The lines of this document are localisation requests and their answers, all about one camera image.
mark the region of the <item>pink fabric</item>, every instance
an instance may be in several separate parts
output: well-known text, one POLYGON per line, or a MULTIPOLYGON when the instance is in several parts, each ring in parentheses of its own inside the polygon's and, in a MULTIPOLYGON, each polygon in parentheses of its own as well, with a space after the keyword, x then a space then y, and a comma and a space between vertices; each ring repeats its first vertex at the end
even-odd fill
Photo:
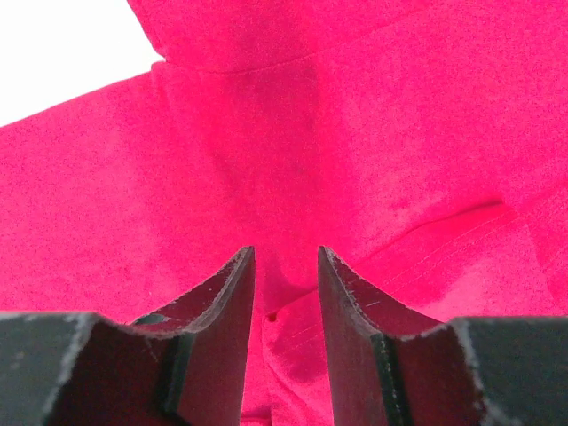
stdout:
POLYGON ((255 426, 333 422, 319 245, 440 320, 568 312, 564 2, 130 5, 165 62, 0 129, 0 309, 132 321, 255 245, 255 426))

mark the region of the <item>white background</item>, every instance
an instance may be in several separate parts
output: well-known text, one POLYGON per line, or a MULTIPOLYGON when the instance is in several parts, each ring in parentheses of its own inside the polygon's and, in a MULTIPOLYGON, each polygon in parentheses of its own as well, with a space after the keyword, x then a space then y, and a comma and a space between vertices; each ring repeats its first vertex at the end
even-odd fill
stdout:
POLYGON ((126 0, 0 0, 0 127, 157 60, 126 0))

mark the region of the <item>black metal jaw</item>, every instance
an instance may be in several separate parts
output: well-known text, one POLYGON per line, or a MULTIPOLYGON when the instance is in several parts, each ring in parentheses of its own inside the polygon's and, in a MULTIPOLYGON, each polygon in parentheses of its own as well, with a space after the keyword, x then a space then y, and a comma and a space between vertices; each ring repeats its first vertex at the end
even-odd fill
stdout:
MULTIPOLYGON (((319 250, 336 426, 568 424, 566 318, 406 308, 319 250)), ((254 249, 132 326, 94 314, 0 315, 1 426, 236 426, 254 249)))
POLYGON ((568 424, 566 318, 438 324, 319 250, 335 426, 568 424))
POLYGON ((238 425, 254 249, 123 326, 99 315, 0 317, 0 424, 238 425))

